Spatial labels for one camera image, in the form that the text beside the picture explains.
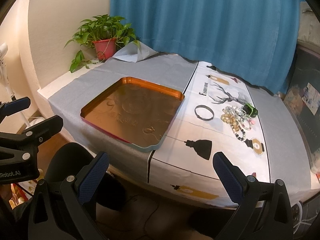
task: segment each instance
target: tray rim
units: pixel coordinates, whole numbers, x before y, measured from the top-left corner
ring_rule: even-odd
[[[103,94],[106,90],[108,90],[110,87],[116,85],[118,82],[121,82],[121,81],[123,81],[123,80],[126,80],[126,81],[123,82],[122,84],[130,84],[130,83],[131,83],[131,84],[138,84],[138,83],[135,83],[135,82],[127,82],[127,80],[129,80],[129,81],[131,81],[131,80],[140,81],[140,82],[143,82],[143,83],[147,83],[147,84],[149,84],[149,85],[151,84],[152,87],[158,87],[158,88],[163,88],[163,87],[164,87],[164,88],[170,90],[172,93],[173,93],[173,92],[176,92],[176,93],[178,93],[178,94],[180,95],[180,97],[179,97],[179,100],[181,100],[181,101],[180,101],[180,105],[179,105],[178,109],[176,110],[174,116],[172,117],[172,119],[171,119],[171,121],[170,121],[170,123],[169,123],[169,125],[168,125],[168,128],[166,129],[166,131],[164,132],[164,134],[162,135],[160,141],[159,141],[157,144],[149,145],[149,146],[147,146],[147,147],[141,147],[141,146],[139,146],[139,145],[137,145],[137,144],[135,144],[135,143],[128,142],[127,140],[125,140],[125,139],[123,139],[123,138],[120,138],[120,137],[118,137],[117,135],[115,135],[115,134],[113,134],[113,133],[111,133],[111,132],[108,132],[107,130],[105,130],[105,129],[99,127],[98,125],[96,125],[96,124],[94,124],[94,123],[92,123],[92,122],[90,122],[90,121],[88,121],[88,120],[85,119],[85,115],[83,114],[84,108],[87,108],[88,105],[90,105],[91,103],[94,104],[94,101],[96,101],[99,96],[102,96],[102,94]],[[141,152],[149,152],[149,151],[152,151],[152,150],[157,150],[157,149],[159,149],[159,147],[161,146],[162,142],[164,141],[164,138],[166,137],[169,129],[171,128],[171,126],[172,126],[172,124],[173,124],[173,122],[174,122],[174,120],[175,120],[175,118],[176,118],[176,116],[177,116],[177,114],[178,114],[178,112],[179,112],[179,110],[180,110],[180,108],[181,108],[184,100],[185,100],[185,95],[184,95],[181,91],[178,91],[178,90],[175,90],[175,89],[172,89],[172,88],[163,86],[163,85],[159,85],[159,84],[156,84],[156,83],[153,83],[153,82],[149,82],[149,81],[146,81],[146,80],[143,80],[143,79],[139,79],[139,78],[127,76],[127,77],[122,77],[122,78],[120,78],[118,81],[116,81],[116,82],[113,83],[111,86],[109,86],[108,88],[106,88],[103,92],[101,92],[99,95],[97,95],[94,99],[92,99],[90,102],[88,102],[84,107],[82,107],[82,109],[81,109],[81,111],[80,111],[80,117],[81,117],[81,119],[82,119],[83,122],[85,122],[86,124],[88,124],[88,125],[90,125],[91,127],[95,128],[96,130],[98,130],[98,131],[100,131],[100,132],[102,132],[102,133],[110,136],[111,138],[116,139],[116,140],[119,140],[119,141],[123,142],[124,144],[126,144],[126,145],[128,145],[128,146],[130,146],[130,147],[132,147],[132,148],[134,148],[134,149],[136,149],[136,150],[139,150],[139,151],[141,151]]]

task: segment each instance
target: green watch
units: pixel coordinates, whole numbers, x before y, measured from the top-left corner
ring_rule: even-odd
[[[250,117],[256,117],[258,115],[258,110],[256,108],[254,108],[252,105],[250,105],[249,103],[245,104],[242,109]]]

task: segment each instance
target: red object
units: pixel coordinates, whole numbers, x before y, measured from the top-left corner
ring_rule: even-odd
[[[116,38],[103,40],[103,41],[93,41],[97,52],[97,57],[100,61],[107,60],[112,57],[116,52]]]
[[[19,188],[15,183],[13,183],[13,184],[17,187],[17,189],[18,189],[21,197],[23,198],[23,200],[24,200],[25,202],[28,201],[28,198],[27,198],[26,194],[23,192],[23,190],[22,190],[21,188]]]

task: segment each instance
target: orange tray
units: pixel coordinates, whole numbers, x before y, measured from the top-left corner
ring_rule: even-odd
[[[84,122],[142,152],[160,147],[184,95],[177,90],[124,77],[81,109]]]

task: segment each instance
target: black cable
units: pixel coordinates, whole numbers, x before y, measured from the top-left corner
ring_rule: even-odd
[[[29,194],[31,197],[33,197],[33,195],[29,192],[29,191],[27,191],[26,189],[24,189],[23,187],[21,187],[20,185],[19,185],[19,183],[15,183],[19,188],[21,188],[25,193],[27,193],[27,194]]]
[[[124,203],[124,205],[126,205],[130,200],[134,199],[134,198],[137,197],[137,196],[141,196],[141,197],[144,197],[144,198],[151,199],[152,201],[154,201],[154,202],[157,204],[157,207],[156,207],[156,209],[148,216],[148,218],[147,218],[146,221],[144,222],[143,229],[142,229],[143,235],[140,236],[140,237],[138,237],[138,238],[136,238],[135,240],[140,240],[141,238],[143,238],[143,237],[145,237],[145,236],[148,237],[148,238],[150,238],[151,240],[153,240],[153,238],[152,238],[151,236],[149,236],[148,233],[147,233],[147,231],[146,231],[146,225],[147,225],[148,220],[151,218],[151,216],[158,210],[160,204],[159,204],[158,202],[156,202],[154,199],[150,198],[150,197],[146,197],[146,196],[143,196],[143,195],[138,194],[138,195],[133,195],[133,196],[131,196],[131,197]],[[96,222],[99,223],[99,224],[101,224],[101,225],[105,225],[106,227],[110,228],[111,230],[118,231],[118,232],[130,232],[130,231],[135,230],[135,228],[133,228],[133,229],[125,229],[125,230],[115,229],[115,228],[112,228],[112,227],[110,227],[109,225],[107,225],[107,224],[105,224],[105,223],[101,223],[101,222],[99,222],[99,221],[96,221]]]

